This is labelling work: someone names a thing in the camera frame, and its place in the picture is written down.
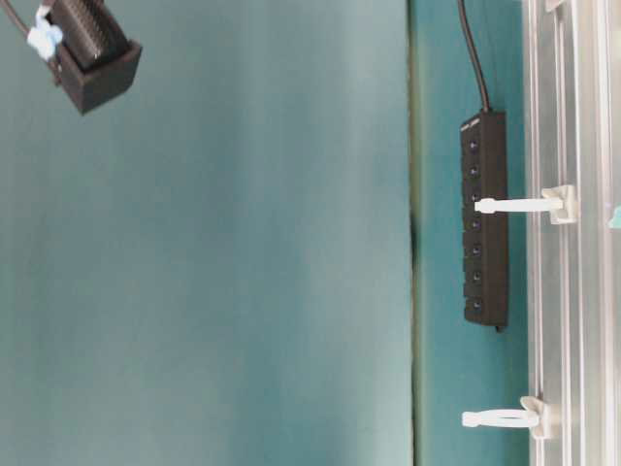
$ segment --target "power cord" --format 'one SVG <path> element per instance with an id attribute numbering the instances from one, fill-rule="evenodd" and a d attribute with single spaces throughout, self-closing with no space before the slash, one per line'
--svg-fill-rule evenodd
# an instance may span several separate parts
<path id="1" fill-rule="evenodd" d="M 476 75 L 476 83 L 478 84 L 478 90 L 481 94 L 481 105 L 483 106 L 482 111 L 487 114 L 492 111 L 492 108 L 489 104 L 489 94 L 487 93 L 487 85 L 485 84 L 485 78 L 483 77 L 483 70 L 481 70 L 481 63 L 478 60 L 478 54 L 476 53 L 476 47 L 474 46 L 473 33 L 468 25 L 464 0 L 457 0 L 457 6 L 459 7 L 459 18 L 462 23 L 464 37 L 466 38 L 468 53 L 470 54 L 470 60 L 473 63 L 474 74 Z"/>
<path id="2" fill-rule="evenodd" d="M 28 26 L 26 26 L 25 22 L 21 20 L 9 0 L 0 0 L 0 7 L 3 8 L 5 13 L 7 14 L 7 17 L 9 17 L 9 19 L 13 22 L 16 28 L 19 29 L 19 32 L 21 32 L 23 37 L 28 37 Z"/>

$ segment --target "teal surface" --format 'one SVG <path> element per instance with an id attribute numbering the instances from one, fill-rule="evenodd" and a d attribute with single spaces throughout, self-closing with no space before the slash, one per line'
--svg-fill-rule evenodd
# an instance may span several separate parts
<path id="1" fill-rule="evenodd" d="M 524 195 L 521 2 L 468 0 L 492 105 L 507 111 L 509 196 Z M 418 464 L 525 465 L 528 433 L 466 429 L 461 413 L 519 408 L 528 393 L 525 218 L 510 218 L 510 317 L 503 334 L 464 321 L 459 127 L 480 109 L 454 0 L 411 11 L 418 241 Z"/>
<path id="2" fill-rule="evenodd" d="M 0 462 L 410 465 L 406 5 L 107 3 L 85 118 L 0 17 Z"/>

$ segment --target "white plastic clip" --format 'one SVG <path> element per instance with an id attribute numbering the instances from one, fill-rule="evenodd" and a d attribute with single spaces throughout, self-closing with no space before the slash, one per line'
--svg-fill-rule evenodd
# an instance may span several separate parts
<path id="1" fill-rule="evenodd" d="M 49 24 L 46 16 L 49 7 L 41 6 L 35 16 L 35 26 L 30 29 L 26 42 L 35 49 L 39 56 L 49 61 L 56 55 L 56 46 L 62 42 L 62 31 L 58 26 Z"/>
<path id="2" fill-rule="evenodd" d="M 578 203 L 574 186 L 565 185 L 544 189 L 541 195 L 543 199 L 514 199 L 509 201 L 481 199 L 474 204 L 474 209 L 482 214 L 495 214 L 496 212 L 550 212 L 550 221 L 553 225 L 577 222 Z"/>
<path id="3" fill-rule="evenodd" d="M 538 398 L 524 396 L 520 399 L 524 410 L 492 410 L 481 413 L 463 413 L 464 427 L 502 427 L 511 429 L 531 429 L 535 439 L 550 438 L 550 410 Z"/>

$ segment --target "teal wall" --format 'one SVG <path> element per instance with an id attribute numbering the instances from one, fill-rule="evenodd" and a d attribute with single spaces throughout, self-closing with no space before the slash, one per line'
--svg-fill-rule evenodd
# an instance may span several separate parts
<path id="1" fill-rule="evenodd" d="M 0 462 L 410 465 L 405 3 L 108 3 L 85 118 L 0 17 Z"/>
<path id="2" fill-rule="evenodd" d="M 413 152 L 418 464 L 525 465 L 528 433 L 461 427 L 528 391 L 525 219 L 510 219 L 505 333 L 463 318 L 459 126 L 480 108 L 455 0 L 414 0 Z M 507 111 L 509 196 L 524 195 L 521 2 L 466 2 L 493 106 Z"/>

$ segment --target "black usb hub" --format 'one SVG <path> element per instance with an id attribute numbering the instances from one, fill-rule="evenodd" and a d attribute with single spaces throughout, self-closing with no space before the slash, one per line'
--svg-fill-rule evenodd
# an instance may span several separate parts
<path id="1" fill-rule="evenodd" d="M 461 127 L 466 320 L 507 326 L 508 218 L 483 216 L 474 203 L 507 199 L 505 114 L 481 112 Z"/>

